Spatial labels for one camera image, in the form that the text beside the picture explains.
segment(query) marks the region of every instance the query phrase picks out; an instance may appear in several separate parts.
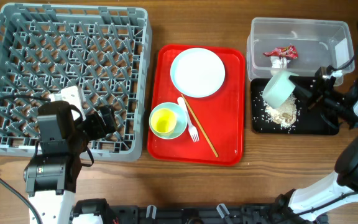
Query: gray dish rack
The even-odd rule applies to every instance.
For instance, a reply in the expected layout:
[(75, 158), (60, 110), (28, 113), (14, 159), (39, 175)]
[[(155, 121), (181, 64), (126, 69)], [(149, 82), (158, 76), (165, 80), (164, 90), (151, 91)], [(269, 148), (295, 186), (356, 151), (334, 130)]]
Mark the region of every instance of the gray dish rack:
[[(119, 129), (88, 145), (94, 158), (134, 161), (142, 152), (151, 40), (141, 8), (6, 4), (0, 13), (0, 96), (47, 97), (80, 86), (85, 114), (107, 104), (116, 110)], [(0, 103), (0, 155), (33, 155), (42, 103)]]

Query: white cup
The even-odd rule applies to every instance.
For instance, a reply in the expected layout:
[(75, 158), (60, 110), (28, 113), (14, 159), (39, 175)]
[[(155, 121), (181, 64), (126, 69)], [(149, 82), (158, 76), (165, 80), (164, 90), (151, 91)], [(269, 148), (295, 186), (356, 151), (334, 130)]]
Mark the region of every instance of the white cup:
[(283, 70), (274, 75), (265, 86), (262, 98), (273, 109), (280, 107), (295, 89), (295, 85), (288, 79), (291, 75), (298, 76), (295, 73)]

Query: white fork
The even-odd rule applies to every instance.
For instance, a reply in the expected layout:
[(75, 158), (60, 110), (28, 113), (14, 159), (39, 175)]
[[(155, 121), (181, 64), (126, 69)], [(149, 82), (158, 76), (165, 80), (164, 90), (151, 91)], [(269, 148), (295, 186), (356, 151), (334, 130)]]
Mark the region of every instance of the white fork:
[(197, 128), (191, 123), (190, 116), (189, 116), (189, 111), (187, 110), (185, 100), (182, 97), (179, 97), (178, 98), (178, 104), (179, 104), (180, 108), (183, 111), (185, 111), (185, 113), (187, 115), (187, 124), (189, 125), (188, 129), (189, 129), (191, 139), (193, 140), (193, 142), (198, 142), (200, 139), (198, 137)]

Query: red candy wrapper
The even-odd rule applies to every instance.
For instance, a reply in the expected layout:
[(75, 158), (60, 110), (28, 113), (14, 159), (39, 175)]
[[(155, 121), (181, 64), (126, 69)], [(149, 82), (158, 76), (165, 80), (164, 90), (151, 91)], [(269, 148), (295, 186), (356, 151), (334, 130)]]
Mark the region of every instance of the red candy wrapper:
[(264, 56), (278, 56), (278, 57), (286, 57), (288, 59), (296, 59), (298, 58), (298, 52), (294, 45), (289, 45), (288, 47), (276, 47), (272, 52), (264, 53)]

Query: light blue bowl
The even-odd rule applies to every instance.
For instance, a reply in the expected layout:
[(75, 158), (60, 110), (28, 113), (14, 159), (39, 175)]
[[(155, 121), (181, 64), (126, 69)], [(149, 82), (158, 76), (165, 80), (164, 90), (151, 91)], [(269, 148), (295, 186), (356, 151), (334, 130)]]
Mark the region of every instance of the light blue bowl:
[[(173, 130), (172, 134), (168, 135), (168, 136), (162, 136), (161, 134), (159, 134), (158, 132), (156, 132), (150, 122), (152, 119), (152, 116), (154, 114), (154, 112), (156, 112), (159, 109), (169, 109), (172, 110), (176, 116), (177, 116), (177, 125), (175, 126), (175, 129)], [(157, 136), (160, 137), (162, 139), (174, 139), (179, 137), (181, 134), (183, 134), (183, 132), (186, 130), (187, 127), (187, 115), (186, 113), (180, 108), (179, 105), (177, 105), (176, 103), (162, 103), (158, 106), (156, 106), (153, 111), (150, 113), (150, 118), (149, 118), (149, 126), (150, 129), (152, 130), (152, 132)]]

